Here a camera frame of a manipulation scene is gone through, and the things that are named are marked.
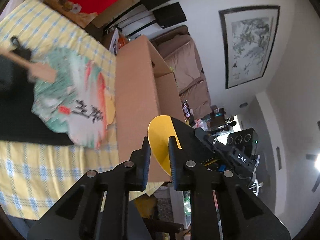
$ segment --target cardboard box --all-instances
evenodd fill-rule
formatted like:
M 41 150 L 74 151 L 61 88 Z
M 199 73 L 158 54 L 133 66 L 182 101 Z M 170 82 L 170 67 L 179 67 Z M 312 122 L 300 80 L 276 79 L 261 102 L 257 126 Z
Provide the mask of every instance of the cardboard box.
M 154 117 L 165 114 L 184 122 L 174 75 L 146 36 L 119 50 L 115 87 L 120 162 L 141 148 Z M 151 154 L 148 181 L 170 179 Z
M 92 23 L 100 28 L 137 2 L 139 2 L 139 0 L 118 0 L 95 17 Z

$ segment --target bed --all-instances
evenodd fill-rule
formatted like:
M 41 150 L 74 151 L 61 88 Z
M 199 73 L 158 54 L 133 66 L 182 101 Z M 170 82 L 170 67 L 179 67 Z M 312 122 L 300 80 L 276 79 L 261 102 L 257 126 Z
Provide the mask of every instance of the bed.
M 115 94 L 116 57 L 83 29 L 38 0 L 26 0 L 0 22 L 0 46 L 18 36 L 33 59 L 52 47 L 67 47 L 102 68 L 106 89 Z M 99 150 L 0 141 L 0 205 L 14 217 L 38 220 L 88 170 L 104 172 L 119 164 L 116 120 Z M 160 185 L 149 183 L 151 195 Z M 131 192 L 134 199 L 142 192 Z

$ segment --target wooden fan handle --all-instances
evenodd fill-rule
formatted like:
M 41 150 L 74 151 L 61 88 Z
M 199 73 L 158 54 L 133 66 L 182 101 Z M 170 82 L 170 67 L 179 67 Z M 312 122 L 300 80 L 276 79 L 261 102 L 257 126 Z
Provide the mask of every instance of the wooden fan handle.
M 23 57 L 18 56 L 17 54 L 14 54 L 11 51 L 7 51 L 5 49 L 0 48 L 0 54 L 7 57 L 8 59 L 11 59 L 12 61 L 14 61 L 15 63 L 19 64 L 24 68 L 27 68 L 27 69 L 33 68 L 33 63 L 24 59 Z

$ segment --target couch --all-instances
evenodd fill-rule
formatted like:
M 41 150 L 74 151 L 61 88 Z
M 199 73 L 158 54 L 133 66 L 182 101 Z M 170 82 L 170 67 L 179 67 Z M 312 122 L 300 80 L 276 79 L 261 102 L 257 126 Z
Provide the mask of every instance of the couch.
M 195 119 L 212 112 L 210 95 L 199 53 L 186 25 L 151 40 L 172 68 L 181 102 L 188 101 Z

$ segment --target couch cushion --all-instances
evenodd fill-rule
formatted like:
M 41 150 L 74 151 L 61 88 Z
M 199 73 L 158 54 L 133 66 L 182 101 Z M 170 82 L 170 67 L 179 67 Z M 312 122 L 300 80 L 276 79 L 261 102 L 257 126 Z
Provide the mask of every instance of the couch cushion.
M 208 84 L 207 84 L 207 80 L 205 79 L 205 75 L 204 73 L 200 72 L 200 78 L 203 80 L 206 88 L 207 88 L 207 99 L 208 99 L 208 103 L 209 105 L 211 105 L 211 99 L 210 99 L 210 95 L 209 95 L 209 91 L 208 91 Z
M 192 86 L 194 86 L 197 83 L 200 83 L 201 81 L 203 81 L 203 78 L 201 77 L 201 72 L 200 72 L 200 77 L 198 77 L 197 79 L 193 80 L 193 82 L 191 82 L 187 87 L 185 87 L 183 90 L 181 90 L 179 92 L 179 94 L 183 94 L 184 92 L 186 92 L 189 88 L 191 88 Z
M 195 84 L 186 92 L 180 95 L 181 102 L 188 101 L 190 109 L 193 109 L 195 119 L 200 119 L 212 112 L 208 100 L 208 88 L 206 82 Z
M 169 67 L 173 68 L 179 92 L 200 78 L 195 57 L 195 44 L 192 41 L 175 50 L 164 60 Z
M 168 40 L 164 43 L 161 43 L 159 46 L 156 47 L 161 57 L 166 58 L 168 57 L 172 52 L 176 51 L 178 48 L 183 46 L 184 44 L 187 44 L 189 41 L 193 42 L 193 39 L 190 37 L 190 35 L 177 35 L 173 39 Z M 195 56 L 196 56 L 196 64 L 199 71 L 202 70 L 201 60 L 198 53 L 198 50 L 195 46 Z

